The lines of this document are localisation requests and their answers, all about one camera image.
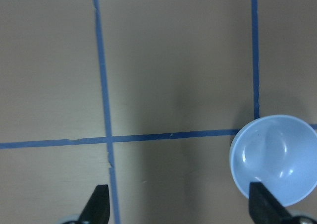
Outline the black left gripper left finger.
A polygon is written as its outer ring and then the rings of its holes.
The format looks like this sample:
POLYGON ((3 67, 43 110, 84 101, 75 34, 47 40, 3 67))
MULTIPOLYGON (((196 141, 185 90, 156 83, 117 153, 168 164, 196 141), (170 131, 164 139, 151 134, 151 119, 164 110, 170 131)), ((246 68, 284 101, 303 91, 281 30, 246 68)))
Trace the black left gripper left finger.
POLYGON ((77 222, 79 224, 107 224, 110 219, 109 187, 97 185, 77 222))

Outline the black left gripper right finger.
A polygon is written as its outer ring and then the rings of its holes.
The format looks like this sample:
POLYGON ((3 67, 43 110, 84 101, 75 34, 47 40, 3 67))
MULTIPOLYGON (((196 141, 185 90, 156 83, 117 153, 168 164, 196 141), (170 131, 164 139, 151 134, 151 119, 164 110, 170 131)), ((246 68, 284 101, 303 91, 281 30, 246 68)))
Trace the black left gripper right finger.
POLYGON ((255 224, 296 224, 292 216, 261 182, 249 185, 249 215, 255 224))

